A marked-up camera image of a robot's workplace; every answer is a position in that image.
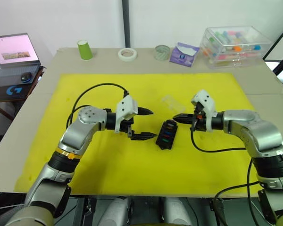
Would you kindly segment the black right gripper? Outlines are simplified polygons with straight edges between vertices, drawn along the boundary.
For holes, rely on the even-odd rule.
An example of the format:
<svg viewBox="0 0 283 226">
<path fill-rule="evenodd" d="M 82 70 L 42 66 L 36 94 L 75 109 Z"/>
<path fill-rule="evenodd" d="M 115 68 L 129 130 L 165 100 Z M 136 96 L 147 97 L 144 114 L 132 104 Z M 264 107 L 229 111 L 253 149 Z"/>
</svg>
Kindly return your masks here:
<svg viewBox="0 0 283 226">
<path fill-rule="evenodd" d="M 206 113 L 204 112 L 204 106 L 201 103 L 195 105 L 194 114 L 181 113 L 173 120 L 181 124 L 192 124 L 194 125 L 194 130 L 197 131 L 207 131 L 206 129 Z"/>
</svg>

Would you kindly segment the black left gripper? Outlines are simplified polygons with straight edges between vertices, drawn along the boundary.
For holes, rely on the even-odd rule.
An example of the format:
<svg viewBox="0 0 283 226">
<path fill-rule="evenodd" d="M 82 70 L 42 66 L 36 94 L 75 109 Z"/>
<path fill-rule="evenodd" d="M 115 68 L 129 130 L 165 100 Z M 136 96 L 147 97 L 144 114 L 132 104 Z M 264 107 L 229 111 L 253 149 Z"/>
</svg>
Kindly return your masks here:
<svg viewBox="0 0 283 226">
<path fill-rule="evenodd" d="M 147 108 L 138 107 L 138 115 L 151 115 L 154 114 L 153 111 Z M 120 123 L 120 132 L 125 132 L 128 137 L 130 137 L 131 140 L 136 141 L 143 141 L 152 139 L 157 136 L 157 134 L 151 133 L 151 132 L 141 132 L 139 134 L 136 134 L 132 132 L 132 125 L 134 124 L 133 118 L 129 120 L 122 120 Z"/>
</svg>

